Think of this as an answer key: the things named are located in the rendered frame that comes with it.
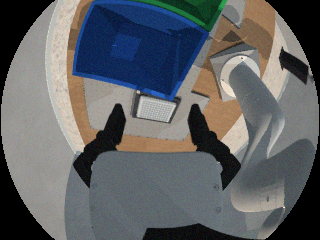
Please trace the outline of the green bin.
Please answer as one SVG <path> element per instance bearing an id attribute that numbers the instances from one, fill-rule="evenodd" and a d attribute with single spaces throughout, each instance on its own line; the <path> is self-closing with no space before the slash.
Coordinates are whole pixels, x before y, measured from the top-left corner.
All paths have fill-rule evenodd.
<path id="1" fill-rule="evenodd" d="M 127 1 L 145 3 L 145 4 L 166 9 L 168 11 L 176 13 L 192 21 L 193 23 L 197 24 L 207 32 L 211 32 L 214 24 L 216 23 L 220 13 L 222 12 L 227 2 L 227 0 L 127 0 Z"/>

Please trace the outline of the blue bin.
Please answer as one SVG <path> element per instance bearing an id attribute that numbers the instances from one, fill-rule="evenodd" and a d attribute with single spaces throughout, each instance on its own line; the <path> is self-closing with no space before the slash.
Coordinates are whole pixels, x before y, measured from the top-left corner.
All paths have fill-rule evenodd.
<path id="1" fill-rule="evenodd" d="M 72 75 L 173 101 L 209 34 L 157 6 L 93 1 L 77 39 Z"/>

